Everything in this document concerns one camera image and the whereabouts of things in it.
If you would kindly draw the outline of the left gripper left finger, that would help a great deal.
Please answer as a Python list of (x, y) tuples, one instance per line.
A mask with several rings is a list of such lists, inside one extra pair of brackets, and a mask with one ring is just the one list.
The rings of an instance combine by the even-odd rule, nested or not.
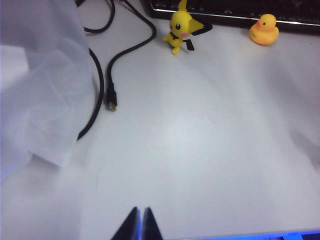
[(135, 206), (122, 222), (111, 240), (138, 240), (140, 238), (140, 210)]

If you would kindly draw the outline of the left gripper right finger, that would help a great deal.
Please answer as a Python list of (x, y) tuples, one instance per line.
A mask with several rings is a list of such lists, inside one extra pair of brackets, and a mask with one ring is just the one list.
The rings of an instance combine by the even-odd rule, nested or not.
[(161, 231), (150, 207), (147, 207), (143, 214), (141, 229), (142, 240), (163, 240)]

